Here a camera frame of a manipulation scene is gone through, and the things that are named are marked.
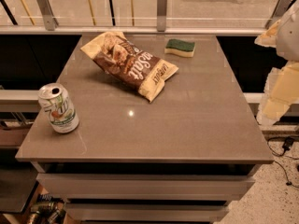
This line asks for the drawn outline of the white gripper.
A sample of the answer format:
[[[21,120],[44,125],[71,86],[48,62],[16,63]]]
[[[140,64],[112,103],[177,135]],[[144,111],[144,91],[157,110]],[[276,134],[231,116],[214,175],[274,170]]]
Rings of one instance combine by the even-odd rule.
[[[281,69],[271,69],[258,107],[258,123],[273,125],[299,100],[299,1],[294,2],[281,20],[258,35],[254,43],[266,48],[277,47],[277,55],[289,60]]]

